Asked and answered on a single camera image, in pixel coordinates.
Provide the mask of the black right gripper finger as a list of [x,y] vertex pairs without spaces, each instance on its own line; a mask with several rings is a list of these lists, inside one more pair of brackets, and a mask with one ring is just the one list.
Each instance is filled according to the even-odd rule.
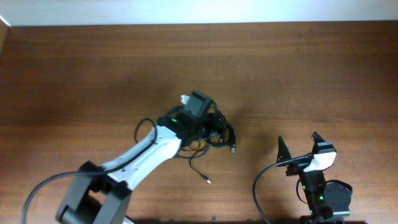
[[292,156],[290,154],[290,151],[285,144],[285,141],[282,136],[278,137],[278,153],[277,153],[277,160],[276,163],[278,163],[279,167],[287,166],[287,164],[283,164],[285,161],[291,160]]
[[325,142],[325,140],[316,131],[312,133],[312,138],[315,145]]

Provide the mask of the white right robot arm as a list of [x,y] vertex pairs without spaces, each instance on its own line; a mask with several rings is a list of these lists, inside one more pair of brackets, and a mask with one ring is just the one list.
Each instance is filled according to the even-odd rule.
[[293,158],[282,136],[278,137],[277,165],[286,167],[286,176],[298,176],[310,215],[300,217],[300,223],[344,223],[350,215],[353,188],[340,180],[326,180],[324,171],[335,161],[337,151],[330,141],[316,131],[312,151]]

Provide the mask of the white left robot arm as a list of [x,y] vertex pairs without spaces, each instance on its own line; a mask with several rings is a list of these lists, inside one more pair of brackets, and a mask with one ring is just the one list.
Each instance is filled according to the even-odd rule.
[[217,104],[193,91],[177,113],[161,116],[151,132],[119,157],[101,166],[87,161],[78,170],[58,208],[59,223],[130,223],[126,212],[132,191],[181,147],[210,132],[208,110]]

